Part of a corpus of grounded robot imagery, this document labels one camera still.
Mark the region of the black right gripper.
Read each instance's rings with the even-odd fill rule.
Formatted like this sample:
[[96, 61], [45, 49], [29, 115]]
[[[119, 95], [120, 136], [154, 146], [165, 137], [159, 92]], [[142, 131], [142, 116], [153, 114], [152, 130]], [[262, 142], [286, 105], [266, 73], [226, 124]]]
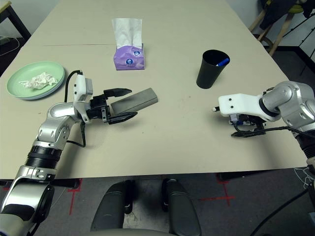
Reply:
[[[253, 130], [263, 130], [265, 120], [258, 116], [245, 115], [245, 114], [231, 114], [229, 115], [229, 123], [236, 129], [239, 126], [249, 126]], [[265, 135], [264, 131], [236, 131], [231, 134], [232, 137], [253, 137], [259, 135]]]

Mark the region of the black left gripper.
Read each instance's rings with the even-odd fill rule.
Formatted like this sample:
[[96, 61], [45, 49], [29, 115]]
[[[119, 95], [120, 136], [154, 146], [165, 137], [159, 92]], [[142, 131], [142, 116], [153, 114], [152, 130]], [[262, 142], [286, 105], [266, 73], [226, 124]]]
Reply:
[[89, 119], [101, 119], [108, 124], [125, 122], [137, 115], [137, 112], [125, 112], [110, 117], [110, 108], [107, 105], [109, 97], [121, 97], [131, 93], [132, 90], [127, 88], [112, 88], [103, 91], [104, 94], [94, 96], [90, 100], [90, 108], [87, 110]]

